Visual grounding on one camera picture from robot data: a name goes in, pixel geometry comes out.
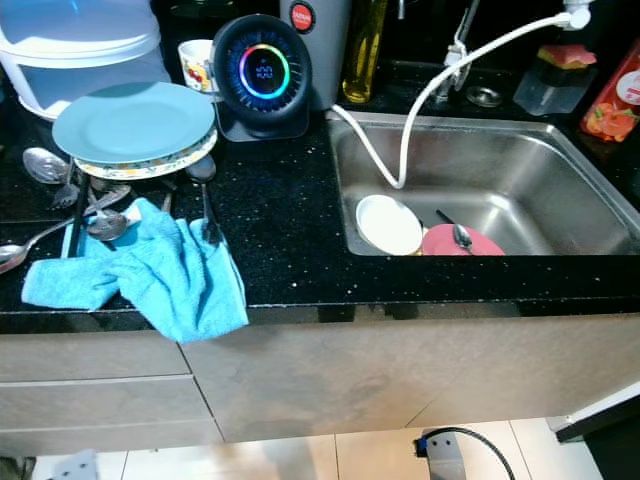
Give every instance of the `red label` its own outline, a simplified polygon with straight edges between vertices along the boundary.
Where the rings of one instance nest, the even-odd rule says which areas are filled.
[[[306,32],[313,27],[313,12],[301,3],[291,9],[291,23],[299,32]]]

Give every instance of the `white bowl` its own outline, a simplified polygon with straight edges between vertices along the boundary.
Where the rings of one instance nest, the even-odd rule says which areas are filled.
[[[422,243],[422,225],[403,203],[387,195],[369,195],[356,207],[358,232],[371,245],[391,255],[410,255]]]

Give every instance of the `plastic container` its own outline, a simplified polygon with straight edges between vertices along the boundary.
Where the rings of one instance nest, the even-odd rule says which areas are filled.
[[[159,43],[149,0],[0,3],[0,62],[22,105],[47,120],[92,89],[149,80],[140,65],[100,71],[105,66],[150,54],[162,69],[157,80],[168,78],[159,53],[151,53]],[[122,70],[128,73],[121,76]],[[136,70],[142,75],[132,78]]]
[[[562,68],[540,58],[524,74],[513,101],[531,115],[571,113],[591,85],[595,68]]]
[[[640,120],[640,38],[580,122],[607,142],[622,142]]]

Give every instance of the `gray container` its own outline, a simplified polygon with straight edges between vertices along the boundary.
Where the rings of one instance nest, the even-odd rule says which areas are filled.
[[[311,57],[311,110],[336,102],[351,0],[280,0],[280,19],[298,32]]]

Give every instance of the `black cable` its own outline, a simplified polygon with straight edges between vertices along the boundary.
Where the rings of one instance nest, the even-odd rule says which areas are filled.
[[[470,437],[473,437],[476,440],[480,440],[487,447],[489,447],[491,449],[491,451],[496,454],[496,456],[498,457],[500,462],[502,462],[502,465],[504,466],[504,469],[507,471],[507,475],[509,475],[509,479],[510,480],[516,480],[516,477],[513,474],[513,470],[511,470],[511,466],[507,462],[507,459],[504,458],[504,455],[502,454],[502,452],[500,450],[498,450],[498,447],[496,447],[493,443],[491,443],[485,437],[483,437],[479,433],[474,432],[473,430],[469,430],[468,428],[462,428],[462,427],[442,427],[442,428],[437,428],[437,429],[435,429],[435,430],[433,430],[433,431],[431,431],[429,433],[424,434],[420,439],[423,440],[426,443],[426,442],[428,442],[428,440],[431,437],[435,437],[436,435],[438,435],[440,433],[450,433],[450,432],[462,433],[464,435],[468,435]]]

